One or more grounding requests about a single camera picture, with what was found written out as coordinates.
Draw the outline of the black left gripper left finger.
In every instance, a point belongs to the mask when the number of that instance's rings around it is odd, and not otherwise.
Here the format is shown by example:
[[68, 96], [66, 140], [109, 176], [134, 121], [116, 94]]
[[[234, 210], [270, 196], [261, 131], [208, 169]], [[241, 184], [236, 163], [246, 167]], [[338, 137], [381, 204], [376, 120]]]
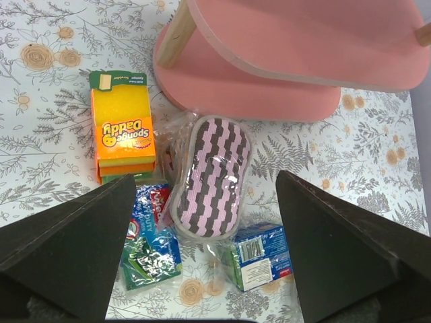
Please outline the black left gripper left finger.
[[1, 228], [1, 318], [103, 320], [135, 202], [123, 176]]

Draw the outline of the striped pink sponge pack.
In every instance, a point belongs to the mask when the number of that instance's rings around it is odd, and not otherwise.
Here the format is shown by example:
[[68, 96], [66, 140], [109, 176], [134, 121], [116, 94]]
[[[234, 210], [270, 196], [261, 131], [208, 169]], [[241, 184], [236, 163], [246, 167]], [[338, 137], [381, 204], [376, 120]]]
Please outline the striped pink sponge pack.
[[252, 141], [237, 122], [221, 116], [200, 117], [183, 133], [168, 213], [187, 238], [229, 238], [240, 222]]

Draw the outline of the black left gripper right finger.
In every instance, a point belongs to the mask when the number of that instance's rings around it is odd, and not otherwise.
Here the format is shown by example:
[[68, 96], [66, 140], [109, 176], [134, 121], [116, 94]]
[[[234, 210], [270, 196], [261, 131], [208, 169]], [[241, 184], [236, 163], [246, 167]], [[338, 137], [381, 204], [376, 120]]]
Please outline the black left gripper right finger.
[[288, 171], [276, 191], [305, 322], [429, 322], [430, 238]]

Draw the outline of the orange sponge pack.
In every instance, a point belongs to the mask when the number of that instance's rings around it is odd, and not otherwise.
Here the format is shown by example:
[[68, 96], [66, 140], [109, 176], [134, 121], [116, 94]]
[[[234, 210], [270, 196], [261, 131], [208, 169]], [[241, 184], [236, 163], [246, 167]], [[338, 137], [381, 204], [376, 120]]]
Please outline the orange sponge pack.
[[98, 182], [124, 174], [152, 173], [156, 141], [147, 75], [92, 71], [89, 84]]

